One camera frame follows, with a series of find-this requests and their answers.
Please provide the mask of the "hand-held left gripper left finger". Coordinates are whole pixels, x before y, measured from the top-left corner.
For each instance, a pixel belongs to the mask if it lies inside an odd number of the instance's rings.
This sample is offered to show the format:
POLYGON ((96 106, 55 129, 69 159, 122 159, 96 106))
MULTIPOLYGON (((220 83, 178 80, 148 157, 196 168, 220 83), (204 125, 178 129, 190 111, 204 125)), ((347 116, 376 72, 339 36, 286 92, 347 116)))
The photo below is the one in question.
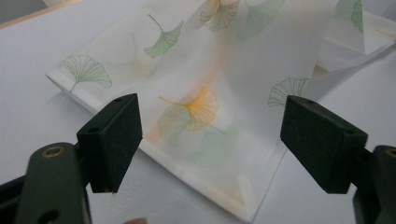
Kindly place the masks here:
POLYGON ((143 139, 136 93, 114 99, 77 133, 94 193, 117 193, 143 139))

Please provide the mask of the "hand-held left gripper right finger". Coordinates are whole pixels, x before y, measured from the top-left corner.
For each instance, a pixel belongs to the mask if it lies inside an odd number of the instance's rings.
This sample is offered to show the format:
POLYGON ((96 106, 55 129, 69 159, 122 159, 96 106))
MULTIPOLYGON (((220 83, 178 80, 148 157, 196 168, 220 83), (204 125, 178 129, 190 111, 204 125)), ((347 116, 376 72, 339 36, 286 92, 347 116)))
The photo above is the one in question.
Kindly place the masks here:
POLYGON ((344 194, 353 158, 364 149, 368 134, 324 106, 290 95, 280 138, 323 190, 344 194))

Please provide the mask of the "white leaf-print cloth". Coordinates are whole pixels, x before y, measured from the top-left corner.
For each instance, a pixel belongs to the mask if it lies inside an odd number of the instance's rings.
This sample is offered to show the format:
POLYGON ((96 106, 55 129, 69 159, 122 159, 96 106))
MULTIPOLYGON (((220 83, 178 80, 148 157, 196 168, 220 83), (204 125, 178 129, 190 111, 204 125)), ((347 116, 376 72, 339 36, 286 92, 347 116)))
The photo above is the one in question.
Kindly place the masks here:
POLYGON ((396 43, 396 20, 361 0, 146 0, 49 71, 91 112, 139 98, 141 149, 243 221, 284 151, 286 100, 313 71, 364 63, 396 43))

